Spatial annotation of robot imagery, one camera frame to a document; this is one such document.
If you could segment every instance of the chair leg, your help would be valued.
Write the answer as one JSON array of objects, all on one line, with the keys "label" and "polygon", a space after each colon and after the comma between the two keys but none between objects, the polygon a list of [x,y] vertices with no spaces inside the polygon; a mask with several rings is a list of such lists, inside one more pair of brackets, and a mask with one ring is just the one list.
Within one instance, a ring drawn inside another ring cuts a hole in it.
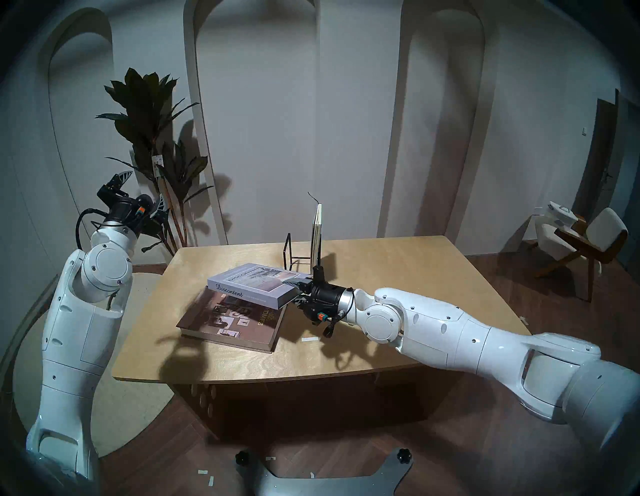
[{"label": "chair leg", "polygon": [[589,303],[591,303],[591,297],[593,296],[593,266],[594,266],[594,261],[593,259],[589,259],[589,297],[587,298],[587,301]]},{"label": "chair leg", "polygon": [[569,262],[571,262],[572,260],[575,260],[578,257],[580,257],[580,252],[577,251],[577,250],[575,252],[569,253],[566,257],[564,257],[564,258],[562,258],[560,260],[557,260],[557,261],[553,262],[552,264],[550,264],[548,267],[545,267],[544,269],[539,270],[538,272],[536,272],[534,277],[538,278],[538,277],[546,276],[551,271],[554,271],[557,268],[560,268],[560,267],[563,267],[563,266],[567,265]]}]

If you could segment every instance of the screw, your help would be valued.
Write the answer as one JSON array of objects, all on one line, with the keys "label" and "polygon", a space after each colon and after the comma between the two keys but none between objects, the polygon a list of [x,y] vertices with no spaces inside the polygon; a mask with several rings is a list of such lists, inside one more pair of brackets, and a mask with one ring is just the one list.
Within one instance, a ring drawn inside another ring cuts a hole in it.
[{"label": "screw", "polygon": [[398,460],[400,463],[409,463],[411,461],[411,452],[407,448],[398,450]]},{"label": "screw", "polygon": [[249,465],[249,454],[246,451],[241,451],[236,454],[236,463],[243,467]]}]

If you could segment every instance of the black knob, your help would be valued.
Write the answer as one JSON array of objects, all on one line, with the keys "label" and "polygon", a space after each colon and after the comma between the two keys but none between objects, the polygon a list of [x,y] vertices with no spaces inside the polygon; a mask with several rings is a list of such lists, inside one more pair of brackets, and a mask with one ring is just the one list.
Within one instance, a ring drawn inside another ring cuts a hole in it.
[{"label": "black knob", "polygon": [[329,324],[326,329],[324,329],[324,331],[322,332],[322,335],[324,337],[331,337],[333,336],[333,326],[331,324]]},{"label": "black knob", "polygon": [[400,460],[400,463],[409,463],[411,461],[411,451],[407,448],[401,448],[398,450],[398,460]]},{"label": "black knob", "polygon": [[236,454],[236,463],[238,465],[242,465],[243,467],[249,465],[249,454],[246,451],[241,451]]}]

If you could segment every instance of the table top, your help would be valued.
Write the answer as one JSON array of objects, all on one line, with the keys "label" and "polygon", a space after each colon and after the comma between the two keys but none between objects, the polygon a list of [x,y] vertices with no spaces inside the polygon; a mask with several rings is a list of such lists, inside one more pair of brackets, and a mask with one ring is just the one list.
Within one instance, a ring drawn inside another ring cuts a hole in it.
[{"label": "table top", "polygon": [[[140,312],[113,366],[118,380],[168,384],[232,383],[312,378],[415,365],[358,328],[339,323],[330,339],[289,305],[273,353],[182,337],[175,326],[207,277],[247,262],[282,267],[282,243],[180,249]],[[305,255],[308,242],[296,242]],[[487,325],[527,335],[507,303],[444,236],[324,241],[327,280],[369,294],[395,287],[453,303]],[[308,263],[294,270],[309,271]],[[319,340],[301,341],[318,336]]]}]

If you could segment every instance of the potted plant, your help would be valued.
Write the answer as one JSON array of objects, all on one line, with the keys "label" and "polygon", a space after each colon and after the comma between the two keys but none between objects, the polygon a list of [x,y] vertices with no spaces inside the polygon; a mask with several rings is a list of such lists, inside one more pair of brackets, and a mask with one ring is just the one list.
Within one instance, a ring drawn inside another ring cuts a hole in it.
[{"label": "potted plant", "polygon": [[[186,195],[193,183],[193,179],[198,177],[200,172],[207,166],[207,157],[196,156],[187,162],[184,145],[181,142],[175,145],[175,156],[170,152],[173,147],[168,143],[163,145],[162,154],[158,152],[158,140],[161,133],[182,112],[194,105],[198,105],[197,102],[192,103],[174,114],[173,112],[178,105],[184,101],[182,99],[170,109],[168,108],[167,103],[171,99],[176,83],[177,79],[170,79],[170,74],[159,79],[155,72],[140,76],[137,71],[129,68],[124,82],[112,81],[112,86],[104,87],[111,98],[125,109],[126,113],[105,113],[96,116],[96,118],[112,120],[116,131],[133,147],[134,164],[115,157],[107,158],[121,162],[140,172],[154,185],[157,195],[161,192],[161,186],[167,189],[168,207],[178,231],[180,243],[182,246],[187,246],[184,204],[195,195],[189,198],[186,198]],[[157,161],[157,170],[154,169],[154,159]],[[179,203],[184,237],[180,231],[180,224],[173,208],[171,194],[169,194],[166,185],[167,182],[172,187],[173,194]],[[195,194],[197,195],[205,189],[203,188]],[[164,245],[173,255],[178,250],[178,246],[175,242],[171,225],[168,222],[166,230],[172,246],[166,240]]]}]

